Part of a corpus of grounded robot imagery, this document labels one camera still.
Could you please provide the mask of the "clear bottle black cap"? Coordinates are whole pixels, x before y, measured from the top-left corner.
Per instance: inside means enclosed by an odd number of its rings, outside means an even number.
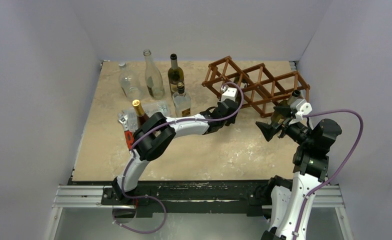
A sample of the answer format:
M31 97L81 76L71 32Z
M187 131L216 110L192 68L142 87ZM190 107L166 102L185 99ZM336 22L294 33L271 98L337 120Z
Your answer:
M175 114L178 118L189 117L191 115L191 97L185 92L185 85L182 81L177 83L177 92L172 95Z

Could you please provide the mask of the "dark bottle silver cap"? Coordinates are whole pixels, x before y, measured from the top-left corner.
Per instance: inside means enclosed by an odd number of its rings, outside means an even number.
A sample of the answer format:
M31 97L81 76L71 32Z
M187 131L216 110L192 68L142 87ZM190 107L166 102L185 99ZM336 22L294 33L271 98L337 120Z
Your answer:
M184 81L184 71L181 67L178 66L178 58L175 53L172 53L170 55L170 62L171 62L171 67L167 72L167 76L168 76L170 94L172 96L174 93L178 92L178 87L177 87L178 82Z

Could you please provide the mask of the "clear glass bottle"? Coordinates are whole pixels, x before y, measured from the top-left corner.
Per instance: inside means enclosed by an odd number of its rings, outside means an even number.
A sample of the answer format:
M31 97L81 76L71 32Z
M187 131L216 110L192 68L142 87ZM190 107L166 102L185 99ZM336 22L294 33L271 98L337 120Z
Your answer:
M118 82L124 95L130 100L141 100L144 97L144 92L138 75L131 69L126 62L118 64L120 75Z
M146 64L144 76L149 95L155 100L160 100L165 95L162 75L155 65L152 52L149 49L143 51L143 56Z

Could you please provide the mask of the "red wine bottle gold cap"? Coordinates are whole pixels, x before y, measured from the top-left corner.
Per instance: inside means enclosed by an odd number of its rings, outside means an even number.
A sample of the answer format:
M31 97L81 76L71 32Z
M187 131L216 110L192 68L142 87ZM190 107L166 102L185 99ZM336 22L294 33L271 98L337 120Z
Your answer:
M133 100L132 106L136 113L137 127L140 128L149 119L149 116L144 111L139 99Z

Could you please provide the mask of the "green bottle silver neck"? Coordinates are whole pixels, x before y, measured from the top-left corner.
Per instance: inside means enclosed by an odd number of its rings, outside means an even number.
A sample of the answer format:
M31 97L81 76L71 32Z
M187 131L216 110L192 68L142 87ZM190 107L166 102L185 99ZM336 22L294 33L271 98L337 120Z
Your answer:
M292 103L294 103L301 96L300 90L294 90L288 99L282 100L277 107L289 107ZM285 116L282 115L278 110L274 109L270 120L272 124L279 124L285 119Z

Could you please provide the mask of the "dark bottle black cap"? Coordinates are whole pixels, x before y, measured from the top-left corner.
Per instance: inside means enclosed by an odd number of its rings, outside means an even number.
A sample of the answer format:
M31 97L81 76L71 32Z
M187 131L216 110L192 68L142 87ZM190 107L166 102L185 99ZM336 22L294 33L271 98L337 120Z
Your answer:
M233 79L233 82L234 82L236 85L239 85L239 87L240 87L241 89L244 89L244 88L246 88L246 87L248 86L248 83L247 83L246 79L245 79L243 76L242 76L242 77L236 76L236 77Z

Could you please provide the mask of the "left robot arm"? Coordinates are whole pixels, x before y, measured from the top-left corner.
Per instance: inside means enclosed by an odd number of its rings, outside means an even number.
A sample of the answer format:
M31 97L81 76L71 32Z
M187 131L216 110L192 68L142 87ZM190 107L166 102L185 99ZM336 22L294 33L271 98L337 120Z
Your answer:
M133 190L147 165L158 159L179 137L207 135L234 124L243 102L225 99L193 116L166 117L153 114L137 131L130 148L130 159L122 175L112 181L113 197L122 205L133 199Z

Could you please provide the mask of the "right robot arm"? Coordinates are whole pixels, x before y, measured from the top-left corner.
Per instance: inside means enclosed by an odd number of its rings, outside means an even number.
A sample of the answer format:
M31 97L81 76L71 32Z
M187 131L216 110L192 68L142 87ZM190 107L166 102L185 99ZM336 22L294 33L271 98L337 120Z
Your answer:
M276 106L275 113L283 117L281 123L256 125L267 141L280 133L289 136L298 147L293 156L293 177L286 180L271 178L264 196L272 204L269 229L263 240L304 240L311 215L315 189L326 180L329 167L328 152L342 129L332 119L321 120L314 129L305 126L301 119L312 110L310 104L300 107Z

